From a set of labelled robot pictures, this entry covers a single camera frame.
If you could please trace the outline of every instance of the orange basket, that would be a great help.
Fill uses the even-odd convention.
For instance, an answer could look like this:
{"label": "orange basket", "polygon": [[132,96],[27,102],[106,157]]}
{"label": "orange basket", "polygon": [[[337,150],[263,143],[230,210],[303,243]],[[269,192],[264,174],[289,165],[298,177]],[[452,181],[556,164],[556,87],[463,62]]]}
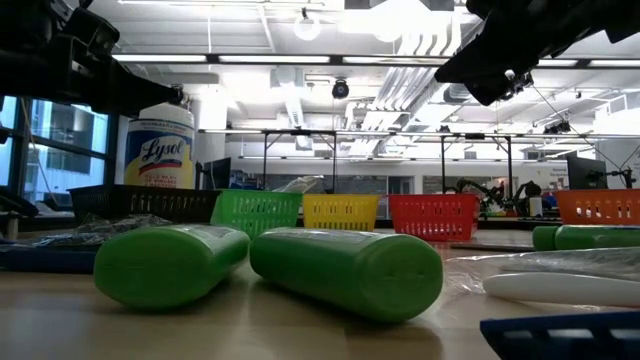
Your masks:
{"label": "orange basket", "polygon": [[556,191],[566,225],[640,225],[640,189]]}

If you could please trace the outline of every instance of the green plastic bottle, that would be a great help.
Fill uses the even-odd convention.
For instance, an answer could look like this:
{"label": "green plastic bottle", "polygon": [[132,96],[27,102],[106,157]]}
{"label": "green plastic bottle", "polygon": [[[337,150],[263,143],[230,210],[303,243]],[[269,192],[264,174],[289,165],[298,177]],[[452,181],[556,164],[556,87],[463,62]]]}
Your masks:
{"label": "green plastic bottle", "polygon": [[639,226],[563,225],[533,230],[536,251],[640,246]]}
{"label": "green plastic bottle", "polygon": [[380,322],[426,310],[442,290],[442,260],[409,235],[278,228],[251,243],[263,278]]}
{"label": "green plastic bottle", "polygon": [[149,227],[116,236],[96,255],[96,287],[132,308],[166,310],[206,295],[247,256],[249,236],[207,225]]}

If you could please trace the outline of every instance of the window frame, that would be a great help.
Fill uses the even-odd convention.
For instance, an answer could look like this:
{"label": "window frame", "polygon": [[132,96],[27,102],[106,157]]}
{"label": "window frame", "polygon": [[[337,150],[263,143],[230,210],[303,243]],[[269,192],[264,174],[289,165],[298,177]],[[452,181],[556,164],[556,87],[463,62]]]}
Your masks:
{"label": "window frame", "polygon": [[[9,169],[8,189],[12,193],[22,197],[24,195],[24,185],[26,181],[26,171],[28,162],[29,147],[31,145],[31,134],[26,126],[25,118],[30,114],[25,114],[24,110],[30,111],[33,100],[30,98],[16,97],[15,120],[13,129],[2,127],[3,130],[9,132],[9,138],[13,140],[11,149],[11,166]],[[118,114],[107,114],[107,146],[106,152],[100,153],[75,145],[66,144],[56,140],[33,135],[33,141],[37,145],[44,145],[53,149],[63,150],[74,154],[88,156],[104,160],[105,169],[103,176],[104,185],[113,185],[115,181],[116,151],[118,148]]]}

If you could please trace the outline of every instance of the white lid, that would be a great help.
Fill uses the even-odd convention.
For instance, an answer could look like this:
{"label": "white lid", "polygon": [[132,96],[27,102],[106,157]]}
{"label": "white lid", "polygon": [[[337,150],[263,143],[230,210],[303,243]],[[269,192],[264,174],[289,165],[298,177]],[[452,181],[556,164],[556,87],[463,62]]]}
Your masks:
{"label": "white lid", "polygon": [[167,103],[141,110],[138,119],[170,120],[193,126],[193,114],[190,111]]}

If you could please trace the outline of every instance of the workbench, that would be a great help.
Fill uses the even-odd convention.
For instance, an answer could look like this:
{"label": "workbench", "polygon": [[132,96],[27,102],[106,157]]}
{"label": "workbench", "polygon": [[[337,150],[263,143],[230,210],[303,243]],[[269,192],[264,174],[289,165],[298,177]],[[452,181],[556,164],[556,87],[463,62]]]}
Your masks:
{"label": "workbench", "polygon": [[[530,233],[480,231],[477,241],[529,243]],[[489,253],[438,247],[443,258]],[[422,315],[372,324],[277,288],[244,264],[197,303],[145,314],[100,294],[91,276],[0,272],[2,359],[497,359],[487,318],[576,313],[445,289]]]}

